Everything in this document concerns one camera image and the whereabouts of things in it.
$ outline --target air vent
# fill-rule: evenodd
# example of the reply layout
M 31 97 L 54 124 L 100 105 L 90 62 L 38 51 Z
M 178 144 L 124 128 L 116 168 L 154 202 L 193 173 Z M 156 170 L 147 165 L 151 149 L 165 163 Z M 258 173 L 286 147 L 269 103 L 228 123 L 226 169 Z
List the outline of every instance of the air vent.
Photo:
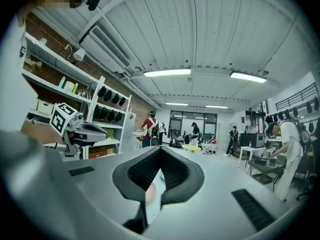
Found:
M 78 169 L 74 169 L 74 170 L 69 170 L 69 173 L 71 175 L 71 177 L 73 176 L 77 176 L 77 175 L 81 175 L 81 174 L 86 174 L 89 172 L 94 171 L 95 169 L 93 169 L 91 166 L 87 166 L 87 167 L 82 167 L 82 168 L 78 168 Z
M 244 213 L 254 225 L 255 229 L 260 231 L 269 226 L 275 219 L 261 206 L 254 197 L 245 189 L 232 192 L 232 195 L 241 206 Z
M 107 48 L 108 51 L 110 51 L 119 62 L 122 63 L 122 65 L 125 68 L 128 68 L 130 66 L 130 62 L 126 59 L 126 57 L 122 54 L 122 52 L 113 44 L 113 42 L 101 31 L 101 29 L 97 26 L 95 26 L 91 33 L 95 35 L 97 39 L 99 39 Z

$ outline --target white shirt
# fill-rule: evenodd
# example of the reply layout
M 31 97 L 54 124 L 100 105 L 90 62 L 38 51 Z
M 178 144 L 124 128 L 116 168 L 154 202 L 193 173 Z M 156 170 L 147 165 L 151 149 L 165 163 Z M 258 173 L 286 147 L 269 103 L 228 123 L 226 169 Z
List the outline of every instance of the white shirt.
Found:
M 20 131 L 37 93 L 22 76 L 26 26 L 15 15 L 0 42 L 0 130 Z
M 286 152 L 286 167 L 290 167 L 295 159 L 301 159 L 303 156 L 303 148 L 300 144 L 300 135 L 296 125 L 290 121 L 281 123 L 282 144 L 288 142 L 288 150 Z

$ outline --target black vent slot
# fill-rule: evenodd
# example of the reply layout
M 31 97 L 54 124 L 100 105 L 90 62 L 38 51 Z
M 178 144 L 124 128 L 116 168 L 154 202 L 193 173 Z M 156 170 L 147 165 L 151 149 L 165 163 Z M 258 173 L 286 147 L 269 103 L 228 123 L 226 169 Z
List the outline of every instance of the black vent slot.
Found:
M 77 176 L 80 174 L 86 174 L 89 172 L 94 171 L 95 169 L 93 169 L 91 166 L 87 166 L 87 167 L 82 167 L 82 168 L 78 168 L 78 169 L 74 169 L 74 170 L 69 170 L 69 173 L 71 175 L 71 177 L 73 176 Z
M 266 228 L 275 221 L 270 213 L 268 213 L 247 190 L 240 189 L 232 192 L 232 195 L 257 231 Z

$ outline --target window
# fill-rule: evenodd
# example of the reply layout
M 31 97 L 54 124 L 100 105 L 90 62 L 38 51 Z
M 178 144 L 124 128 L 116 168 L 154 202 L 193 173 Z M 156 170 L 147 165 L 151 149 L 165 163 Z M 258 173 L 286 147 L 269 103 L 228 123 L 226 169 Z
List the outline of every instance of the window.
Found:
M 182 136 L 184 131 L 187 134 L 193 132 L 192 123 L 196 123 L 202 133 L 202 142 L 211 140 L 217 130 L 217 115 L 193 112 L 171 111 L 169 130 L 172 138 Z

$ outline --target brick wall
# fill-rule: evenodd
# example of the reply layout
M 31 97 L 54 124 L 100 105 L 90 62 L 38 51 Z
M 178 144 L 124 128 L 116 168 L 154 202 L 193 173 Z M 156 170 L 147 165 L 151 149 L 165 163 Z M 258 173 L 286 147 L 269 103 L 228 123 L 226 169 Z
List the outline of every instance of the brick wall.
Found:
M 67 46 L 68 41 L 65 40 L 62 36 L 60 36 L 57 32 L 55 32 L 46 23 L 44 23 L 42 20 L 40 20 L 37 16 L 35 16 L 32 13 L 26 19 L 26 31 L 38 40 L 40 40 L 41 38 L 45 38 L 47 40 L 46 46 L 53 50 L 55 53 L 59 54 L 61 57 L 67 58 L 67 56 L 69 55 L 70 51 L 65 50 L 65 46 Z M 104 71 L 91 60 L 89 60 L 87 57 L 85 57 L 84 60 L 81 62 L 77 61 L 75 65 L 79 69 L 85 71 L 86 73 L 90 74 L 96 79 L 100 79 L 101 76 L 104 76 L 104 83 L 113 88 L 114 90 L 126 96 L 132 95 L 130 108 L 132 108 L 132 112 L 136 114 L 135 130 L 140 129 L 140 126 L 143 123 L 143 121 L 147 118 L 148 113 L 151 110 L 155 110 L 151 105 L 149 105 L 138 95 L 133 93 L 130 89 L 125 87 L 120 81 L 108 74 L 106 71 Z M 50 68 L 49 66 L 42 66 L 41 71 L 38 71 L 36 75 L 56 85 L 59 84 L 62 77 L 62 74 L 60 72 L 53 68 Z M 35 91 L 38 93 L 40 99 L 43 99 L 51 103 L 55 103 L 56 100 L 58 100 L 60 102 L 66 102 L 71 106 L 74 106 L 75 108 L 78 108 L 77 104 L 75 104 L 76 101 L 59 96 L 54 92 L 51 92 L 49 94 L 49 92 L 44 91 L 41 88 L 36 87 L 35 85 L 32 86 L 35 88 Z M 103 99 L 99 99 L 99 102 L 103 104 L 108 104 L 104 102 Z

